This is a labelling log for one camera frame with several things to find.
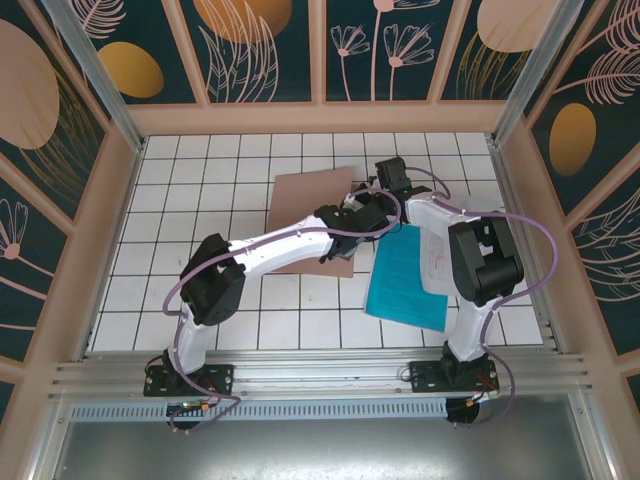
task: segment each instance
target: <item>cardboard sheet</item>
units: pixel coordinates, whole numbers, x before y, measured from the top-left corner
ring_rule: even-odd
[[[299,222],[322,205],[339,205],[351,191],[352,178],[350,168],[276,176],[267,232]],[[350,261],[338,258],[324,264],[311,258],[292,263],[278,271],[351,278],[353,258]]]

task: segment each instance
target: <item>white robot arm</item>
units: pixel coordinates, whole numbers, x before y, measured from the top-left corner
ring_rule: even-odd
[[[379,162],[376,168],[379,186],[400,202],[402,221],[421,228],[420,270],[425,291],[460,297],[456,325],[444,345],[441,376],[452,387],[464,387],[463,378],[471,378],[475,385],[477,368],[487,361],[480,342],[484,320],[495,303],[510,295],[524,277],[509,226],[504,219],[457,214],[434,202],[430,190],[411,186],[399,157]],[[462,212],[494,209],[478,202],[481,200],[465,197],[454,206]],[[170,346],[163,356],[167,370],[172,370],[178,355],[183,371],[197,375],[215,338],[215,325],[235,313],[245,280],[306,258],[321,262],[348,259],[361,242],[377,239],[366,236],[368,232],[389,225],[389,217],[396,214],[389,199],[367,193],[348,199],[342,206],[321,207],[297,224],[260,237],[230,242],[220,235],[207,237],[181,277],[214,257],[245,251],[202,270],[183,286],[186,322],[178,348]],[[309,227],[319,231],[304,233]],[[363,236],[341,236],[324,229],[362,232]],[[280,238],[294,231],[298,234]],[[267,238],[274,241],[252,248]]]

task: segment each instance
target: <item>purple cable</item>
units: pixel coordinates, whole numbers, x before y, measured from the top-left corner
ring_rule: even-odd
[[[518,215],[517,213],[503,213],[503,212],[472,212],[472,211],[461,210],[459,208],[453,207],[438,198],[438,197],[443,197],[447,200],[450,200],[451,192],[449,191],[445,183],[440,178],[438,178],[434,173],[418,167],[407,167],[407,170],[414,170],[416,172],[425,173],[445,188],[446,193],[433,192],[433,197],[434,197],[433,202],[439,207],[442,207],[451,213],[455,213],[456,215],[468,215],[471,217],[506,218],[506,219],[519,220],[521,222],[528,223],[529,225],[532,225],[538,228],[547,237],[547,239],[549,240],[549,243],[551,244],[551,249],[553,250],[553,257],[552,257],[553,260],[551,262],[551,268],[549,268],[549,271],[544,276],[544,278],[540,280],[538,283],[536,283],[535,285],[533,285],[532,287],[529,287],[520,293],[515,293],[513,295],[509,295],[508,297],[504,297],[498,300],[493,306],[493,308],[489,311],[487,318],[485,318],[484,323],[482,324],[482,330],[480,330],[480,344],[482,345],[482,348],[484,349],[484,351],[487,352],[491,357],[496,359],[507,371],[507,375],[509,376],[509,381],[511,382],[511,391],[509,394],[509,401],[506,407],[497,416],[495,416],[490,420],[486,420],[480,423],[471,423],[467,426],[471,428],[471,427],[482,427],[482,426],[491,425],[497,422],[498,420],[500,420],[502,417],[504,417],[507,414],[507,412],[511,409],[511,405],[513,404],[513,400],[516,394],[516,381],[513,375],[513,371],[511,370],[511,367],[509,367],[507,362],[502,357],[500,357],[500,355],[498,355],[493,350],[491,350],[489,348],[489,345],[487,344],[486,336],[487,336],[487,330],[489,329],[489,325],[491,324],[491,319],[493,318],[494,313],[502,305],[512,300],[515,300],[516,298],[524,297],[525,295],[529,295],[535,292],[536,290],[539,290],[549,280],[551,280],[551,277],[553,277],[553,275],[555,274],[558,268],[558,245],[556,244],[556,241],[553,238],[553,235],[551,234],[551,232],[544,225],[542,225],[540,222],[537,222],[536,220],[533,220],[532,218],[525,217],[524,215]]]
[[[187,374],[184,372],[184,370],[182,368],[182,365],[180,364],[180,357],[178,355],[178,345],[179,345],[179,342],[180,342],[180,334],[182,333],[182,328],[184,327],[184,324],[186,322],[186,318],[185,318],[185,316],[184,316],[184,314],[183,314],[183,312],[181,310],[169,310],[169,303],[171,302],[171,299],[175,296],[176,293],[178,293],[178,291],[189,280],[191,280],[193,277],[195,277],[198,273],[200,273],[204,269],[209,268],[210,266],[215,265],[216,263],[219,263],[219,262],[222,262],[224,260],[228,260],[230,258],[233,258],[233,257],[235,257],[237,255],[241,255],[243,253],[249,253],[251,250],[255,250],[256,248],[263,247],[263,246],[268,245],[268,244],[273,243],[273,242],[277,242],[278,240],[283,240],[285,238],[298,235],[300,233],[314,233],[314,232],[332,233],[334,235],[341,235],[341,236],[345,236],[345,237],[354,237],[354,238],[376,237],[378,235],[383,235],[383,234],[389,232],[391,229],[393,229],[398,224],[398,222],[400,221],[400,216],[402,214],[402,206],[400,205],[400,202],[398,201],[398,199],[396,197],[394,197],[388,191],[382,190],[380,188],[366,188],[366,189],[358,190],[357,192],[354,192],[354,193],[350,193],[349,195],[347,195],[347,198],[353,198],[354,196],[360,195],[361,193],[381,193],[381,194],[389,197],[393,201],[393,204],[396,207],[396,215],[395,215],[395,218],[393,219],[393,221],[388,226],[386,226],[385,228],[381,228],[380,230],[376,230],[374,232],[347,232],[347,231],[344,231],[344,230],[336,230],[336,229],[333,229],[333,228],[326,228],[326,227],[306,227],[306,228],[301,228],[299,230],[291,230],[289,232],[279,233],[277,235],[273,235],[272,237],[268,237],[268,238],[265,238],[263,240],[260,240],[260,241],[258,241],[256,243],[246,247],[246,248],[233,250],[231,252],[224,253],[224,254],[218,255],[217,257],[214,257],[214,258],[212,258],[210,260],[207,260],[206,262],[198,265],[196,268],[191,270],[183,278],[181,278],[180,281],[169,291],[167,297],[164,299],[164,302],[162,303],[162,311],[163,311],[163,313],[165,315],[167,315],[169,317],[178,317],[180,319],[180,321],[178,322],[178,328],[176,328],[176,333],[175,333],[175,335],[173,337],[173,353],[174,353],[173,358],[174,358],[174,361],[175,361],[174,367],[176,369],[176,372],[178,372],[178,375],[180,375],[180,377],[182,377],[182,379],[185,381],[185,383],[187,385],[189,385],[191,388],[193,388],[197,392],[200,392],[203,395],[206,395],[208,398],[217,398],[218,401],[220,401],[220,400],[232,400],[233,401],[233,403],[231,405],[226,407],[224,410],[222,410],[220,413],[218,413],[212,419],[207,420],[205,422],[200,422],[195,427],[190,428],[188,430],[179,430],[175,426],[174,419],[179,413],[179,411],[177,411],[176,413],[171,415],[171,418],[169,419],[169,424],[171,425],[171,428],[173,429],[174,433],[182,433],[184,435],[189,435],[189,432],[191,432],[191,431],[196,432],[196,431],[201,430],[201,429],[203,429],[205,427],[208,427],[209,425],[217,422],[220,419],[220,417],[226,415],[231,410],[233,410],[241,402],[241,399],[239,397],[234,396],[234,395],[222,395],[222,394],[219,394],[217,392],[211,392],[210,390],[206,390],[205,388],[202,388],[200,385],[198,385],[193,380],[191,380],[187,376]]]

